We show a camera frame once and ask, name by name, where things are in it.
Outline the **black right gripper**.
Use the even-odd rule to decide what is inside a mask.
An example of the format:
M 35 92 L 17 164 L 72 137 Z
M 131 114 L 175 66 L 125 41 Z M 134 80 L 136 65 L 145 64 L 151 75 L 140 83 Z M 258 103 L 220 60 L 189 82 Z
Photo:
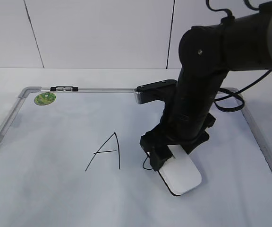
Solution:
M 164 163 L 171 158 L 171 150 L 168 145 L 180 145 L 187 154 L 190 154 L 199 145 L 207 142 L 209 134 L 206 129 L 212 127 L 215 121 L 216 118 L 208 113 L 198 135 L 191 139 L 166 131 L 161 124 L 158 124 L 141 136 L 140 146 L 144 151 L 149 151 L 149 162 L 153 170 L 159 171 Z

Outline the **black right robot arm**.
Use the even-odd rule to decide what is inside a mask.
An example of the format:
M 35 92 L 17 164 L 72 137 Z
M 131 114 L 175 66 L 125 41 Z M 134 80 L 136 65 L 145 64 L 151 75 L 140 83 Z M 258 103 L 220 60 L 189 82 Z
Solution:
M 240 99 L 221 85 L 231 71 L 272 72 L 272 1 L 254 8 L 254 14 L 235 18 L 229 9 L 218 25 L 193 26 L 182 36 L 177 80 L 138 86 L 139 103 L 165 103 L 160 122 L 140 139 L 154 171 L 172 157 L 171 145 L 189 154 L 206 142 L 215 123 L 210 114 L 217 93 Z

